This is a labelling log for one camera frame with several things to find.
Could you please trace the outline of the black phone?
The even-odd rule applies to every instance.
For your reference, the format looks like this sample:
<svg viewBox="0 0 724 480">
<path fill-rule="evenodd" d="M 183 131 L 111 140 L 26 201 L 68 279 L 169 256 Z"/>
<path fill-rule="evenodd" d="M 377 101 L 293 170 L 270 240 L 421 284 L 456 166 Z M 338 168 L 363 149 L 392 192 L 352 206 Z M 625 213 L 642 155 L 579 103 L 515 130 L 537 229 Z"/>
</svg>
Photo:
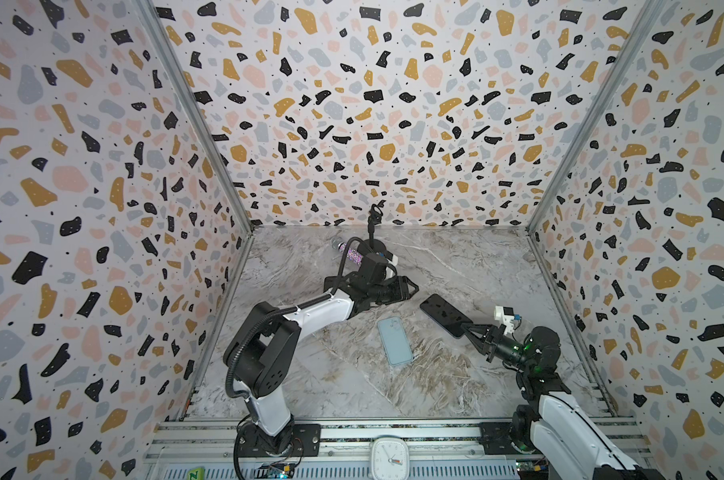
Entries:
<svg viewBox="0 0 724 480">
<path fill-rule="evenodd" d="M 420 309 L 454 338 L 461 338 L 473 321 L 438 294 L 430 295 Z"/>
</svg>

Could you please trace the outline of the light blue phone case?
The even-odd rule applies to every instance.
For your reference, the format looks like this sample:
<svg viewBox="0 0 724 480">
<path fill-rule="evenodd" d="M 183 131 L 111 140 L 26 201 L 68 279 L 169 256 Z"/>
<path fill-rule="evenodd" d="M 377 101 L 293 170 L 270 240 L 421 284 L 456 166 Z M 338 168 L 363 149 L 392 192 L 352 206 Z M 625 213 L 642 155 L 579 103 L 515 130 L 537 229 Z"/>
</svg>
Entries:
<svg viewBox="0 0 724 480">
<path fill-rule="evenodd" d="M 383 319 L 377 326 L 389 364 L 392 367 L 410 364 L 414 356 L 402 320 L 399 317 Z"/>
</svg>

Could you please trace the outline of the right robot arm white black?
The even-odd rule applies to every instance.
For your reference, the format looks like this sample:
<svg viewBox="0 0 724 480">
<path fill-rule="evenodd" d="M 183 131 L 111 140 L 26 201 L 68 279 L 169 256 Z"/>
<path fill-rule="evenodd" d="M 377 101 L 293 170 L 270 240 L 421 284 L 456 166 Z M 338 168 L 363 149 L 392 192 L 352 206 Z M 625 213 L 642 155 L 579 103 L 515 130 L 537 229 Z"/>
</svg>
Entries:
<svg viewBox="0 0 724 480">
<path fill-rule="evenodd" d="M 580 407 L 558 374 L 561 342 L 554 330 L 538 326 L 518 342 L 495 325 L 465 323 L 462 329 L 487 361 L 499 359 L 516 374 L 526 401 L 512 416 L 509 439 L 516 450 L 540 452 L 561 479 L 663 477 L 621 450 Z"/>
</svg>

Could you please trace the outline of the circuit board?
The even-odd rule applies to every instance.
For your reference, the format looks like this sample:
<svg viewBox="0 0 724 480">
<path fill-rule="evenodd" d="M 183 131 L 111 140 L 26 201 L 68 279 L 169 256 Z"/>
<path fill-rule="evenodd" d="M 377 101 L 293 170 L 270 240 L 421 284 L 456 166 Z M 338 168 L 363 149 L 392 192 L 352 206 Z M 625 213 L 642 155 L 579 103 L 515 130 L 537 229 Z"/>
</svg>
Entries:
<svg viewBox="0 0 724 480">
<path fill-rule="evenodd" d="M 515 465 L 520 480 L 549 479 L 549 465 L 545 459 L 517 460 Z"/>
<path fill-rule="evenodd" d="M 269 463 L 261 465 L 255 473 L 256 479 L 293 479 L 296 465 L 292 463 Z"/>
</svg>

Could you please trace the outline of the purple glitter tube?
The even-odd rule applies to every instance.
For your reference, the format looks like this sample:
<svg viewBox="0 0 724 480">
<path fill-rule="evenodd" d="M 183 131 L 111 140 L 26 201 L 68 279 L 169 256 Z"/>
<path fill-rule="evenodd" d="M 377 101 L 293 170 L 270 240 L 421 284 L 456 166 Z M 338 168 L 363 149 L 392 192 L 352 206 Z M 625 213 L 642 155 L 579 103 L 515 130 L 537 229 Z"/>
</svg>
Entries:
<svg viewBox="0 0 724 480">
<path fill-rule="evenodd" d="M 347 247 L 347 243 L 340 237 L 335 237 L 331 241 L 331 246 L 334 250 L 344 253 L 346 259 L 356 266 L 360 266 L 363 260 L 363 256 L 354 248 Z"/>
</svg>

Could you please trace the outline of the green label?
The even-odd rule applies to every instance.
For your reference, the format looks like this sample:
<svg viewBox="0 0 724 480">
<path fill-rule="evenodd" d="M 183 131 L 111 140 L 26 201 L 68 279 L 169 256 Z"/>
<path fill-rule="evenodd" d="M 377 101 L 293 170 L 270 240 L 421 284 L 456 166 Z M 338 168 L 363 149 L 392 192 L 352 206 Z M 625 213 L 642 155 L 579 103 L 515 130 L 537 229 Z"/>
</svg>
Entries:
<svg viewBox="0 0 724 480">
<path fill-rule="evenodd" d="M 205 480 L 206 470 L 204 467 L 196 467 L 193 469 L 190 469 L 185 479 L 186 480 Z"/>
</svg>

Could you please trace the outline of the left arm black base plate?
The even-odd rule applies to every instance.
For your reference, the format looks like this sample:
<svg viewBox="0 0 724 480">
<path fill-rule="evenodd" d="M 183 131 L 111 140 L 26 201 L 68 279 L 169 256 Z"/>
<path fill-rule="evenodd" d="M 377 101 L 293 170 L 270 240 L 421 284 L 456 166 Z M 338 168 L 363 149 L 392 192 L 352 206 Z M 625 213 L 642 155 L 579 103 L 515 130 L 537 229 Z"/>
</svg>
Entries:
<svg viewBox="0 0 724 480">
<path fill-rule="evenodd" d="M 322 426 L 319 423 L 289 423 L 274 436 L 249 423 L 240 428 L 236 447 L 240 457 L 317 457 Z"/>
</svg>

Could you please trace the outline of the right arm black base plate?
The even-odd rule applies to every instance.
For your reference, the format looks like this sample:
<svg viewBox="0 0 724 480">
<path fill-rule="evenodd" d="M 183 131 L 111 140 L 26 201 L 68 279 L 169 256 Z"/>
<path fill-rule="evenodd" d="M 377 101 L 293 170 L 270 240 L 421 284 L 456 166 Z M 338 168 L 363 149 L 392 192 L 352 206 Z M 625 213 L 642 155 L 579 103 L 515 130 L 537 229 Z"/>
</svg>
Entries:
<svg viewBox="0 0 724 480">
<path fill-rule="evenodd" d="M 480 422 L 479 444 L 486 455 L 528 455 L 536 453 L 530 439 L 513 420 Z"/>
</svg>

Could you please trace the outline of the black phone stand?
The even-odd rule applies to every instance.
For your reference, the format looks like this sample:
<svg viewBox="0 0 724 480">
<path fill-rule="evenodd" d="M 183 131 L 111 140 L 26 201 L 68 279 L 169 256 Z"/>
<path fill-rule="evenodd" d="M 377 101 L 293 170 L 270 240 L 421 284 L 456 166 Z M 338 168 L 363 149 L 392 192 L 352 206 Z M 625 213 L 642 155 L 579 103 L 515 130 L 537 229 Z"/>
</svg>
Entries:
<svg viewBox="0 0 724 480">
<path fill-rule="evenodd" d="M 368 238 L 360 243 L 360 253 L 367 255 L 371 253 L 384 255 L 387 251 L 385 244 L 376 238 L 376 227 L 383 221 L 383 210 L 378 204 L 370 207 L 367 219 Z"/>
</svg>

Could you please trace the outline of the white square clock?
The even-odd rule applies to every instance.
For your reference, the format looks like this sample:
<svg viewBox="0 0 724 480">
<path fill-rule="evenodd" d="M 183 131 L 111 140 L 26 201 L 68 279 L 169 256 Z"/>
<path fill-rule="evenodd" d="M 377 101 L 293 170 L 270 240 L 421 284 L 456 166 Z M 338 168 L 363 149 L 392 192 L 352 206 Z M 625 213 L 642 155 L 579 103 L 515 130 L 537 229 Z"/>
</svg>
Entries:
<svg viewBox="0 0 724 480">
<path fill-rule="evenodd" d="M 371 475 L 374 480 L 407 480 L 410 455 L 407 443 L 396 437 L 381 437 L 371 446 Z"/>
</svg>

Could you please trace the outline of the right circuit board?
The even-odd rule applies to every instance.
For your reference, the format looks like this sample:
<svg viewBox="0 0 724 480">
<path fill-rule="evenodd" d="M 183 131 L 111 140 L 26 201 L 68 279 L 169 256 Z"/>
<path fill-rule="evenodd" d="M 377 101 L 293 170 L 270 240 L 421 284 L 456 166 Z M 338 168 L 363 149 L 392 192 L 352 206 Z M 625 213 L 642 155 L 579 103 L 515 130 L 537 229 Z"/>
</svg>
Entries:
<svg viewBox="0 0 724 480">
<path fill-rule="evenodd" d="M 549 465 L 545 459 L 517 460 L 515 465 L 520 480 L 549 479 Z"/>
</svg>

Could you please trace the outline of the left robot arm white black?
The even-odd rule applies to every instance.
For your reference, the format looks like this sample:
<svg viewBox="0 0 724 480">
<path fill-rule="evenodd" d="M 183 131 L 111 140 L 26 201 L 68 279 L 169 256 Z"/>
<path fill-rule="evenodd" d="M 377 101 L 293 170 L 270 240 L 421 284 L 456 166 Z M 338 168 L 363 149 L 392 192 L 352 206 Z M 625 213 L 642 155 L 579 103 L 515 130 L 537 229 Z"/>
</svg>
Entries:
<svg viewBox="0 0 724 480">
<path fill-rule="evenodd" d="M 337 275 L 327 277 L 323 293 L 313 299 L 285 307 L 258 303 L 223 354 L 227 396 L 245 401 L 250 420 L 268 438 L 293 428 L 282 383 L 303 338 L 419 292 L 391 259 L 378 253 L 365 255 L 355 271 L 346 273 L 344 268 L 341 264 Z"/>
</svg>

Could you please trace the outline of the left circuit board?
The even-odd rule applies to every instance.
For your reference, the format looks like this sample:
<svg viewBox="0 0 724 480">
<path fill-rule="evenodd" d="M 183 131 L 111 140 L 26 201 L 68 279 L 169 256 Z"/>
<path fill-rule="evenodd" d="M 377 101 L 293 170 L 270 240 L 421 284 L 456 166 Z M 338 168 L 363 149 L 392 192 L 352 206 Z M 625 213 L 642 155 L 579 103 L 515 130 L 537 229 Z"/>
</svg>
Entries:
<svg viewBox="0 0 724 480">
<path fill-rule="evenodd" d="M 255 473 L 256 479 L 293 479 L 296 465 L 292 463 L 269 463 L 261 465 Z"/>
</svg>

